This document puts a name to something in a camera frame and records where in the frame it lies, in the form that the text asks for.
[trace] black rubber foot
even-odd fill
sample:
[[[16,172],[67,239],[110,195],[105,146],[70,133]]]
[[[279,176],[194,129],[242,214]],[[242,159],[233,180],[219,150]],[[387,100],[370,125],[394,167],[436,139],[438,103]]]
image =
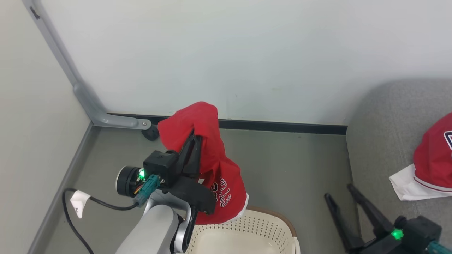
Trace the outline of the black rubber foot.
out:
[[[159,129],[157,129],[157,126],[155,125],[151,125],[147,130],[142,130],[141,133],[149,141],[155,141],[160,136]]]

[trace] gray fabric upholstery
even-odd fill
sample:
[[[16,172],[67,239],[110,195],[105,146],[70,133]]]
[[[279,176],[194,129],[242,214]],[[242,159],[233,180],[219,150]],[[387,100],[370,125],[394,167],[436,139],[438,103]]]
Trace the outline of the gray fabric upholstery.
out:
[[[452,248],[452,197],[400,201],[389,176],[413,163],[422,135],[452,112],[452,80],[401,80],[373,90],[347,129],[353,182],[390,220],[423,215],[443,227],[441,243]],[[365,240],[372,226],[359,209]]]

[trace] green light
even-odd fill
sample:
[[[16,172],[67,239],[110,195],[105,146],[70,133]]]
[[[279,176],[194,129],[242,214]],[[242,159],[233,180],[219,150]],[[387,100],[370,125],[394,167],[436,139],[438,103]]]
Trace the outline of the green light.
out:
[[[141,180],[144,179],[144,177],[145,177],[144,170],[140,171],[140,173],[138,174],[138,177],[139,177]]]
[[[403,230],[402,229],[394,229],[394,231],[391,233],[391,235],[396,239],[396,240],[401,240],[403,237]]]

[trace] black cable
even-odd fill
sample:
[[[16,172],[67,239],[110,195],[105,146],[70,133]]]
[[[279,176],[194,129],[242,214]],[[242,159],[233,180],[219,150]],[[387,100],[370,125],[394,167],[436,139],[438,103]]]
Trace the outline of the black cable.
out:
[[[67,223],[71,227],[71,229],[74,232],[74,234],[80,239],[80,241],[86,247],[86,249],[88,250],[89,254],[94,254],[94,252],[91,249],[91,247],[89,246],[89,244],[85,241],[85,239],[83,239],[83,237],[80,235],[80,233],[77,231],[77,229],[75,229],[74,224],[72,224],[71,218],[69,217],[69,213],[67,211],[67,205],[66,205],[66,192],[68,192],[68,191],[76,192],[77,189],[66,188],[63,191],[63,198],[62,198],[62,200],[63,200],[63,210],[64,210],[64,215],[66,216]],[[98,200],[97,198],[94,198],[94,197],[90,197],[89,199],[94,201],[94,202],[96,202],[96,203],[98,203],[98,204],[101,204],[101,205],[103,205],[105,207],[108,207],[108,208],[111,208],[111,209],[114,209],[114,210],[119,210],[119,211],[131,210],[131,209],[133,209],[133,208],[138,206],[138,203],[135,203],[135,204],[133,204],[133,205],[131,205],[129,207],[117,207],[117,206],[113,206],[113,205],[107,204],[104,201]]]

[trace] beige plastic basket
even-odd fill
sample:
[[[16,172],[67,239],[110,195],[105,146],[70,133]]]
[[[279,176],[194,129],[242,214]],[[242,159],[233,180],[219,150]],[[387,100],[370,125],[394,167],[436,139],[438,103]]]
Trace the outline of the beige plastic basket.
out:
[[[196,225],[187,254],[300,254],[297,234],[284,216],[248,207],[226,224]]]

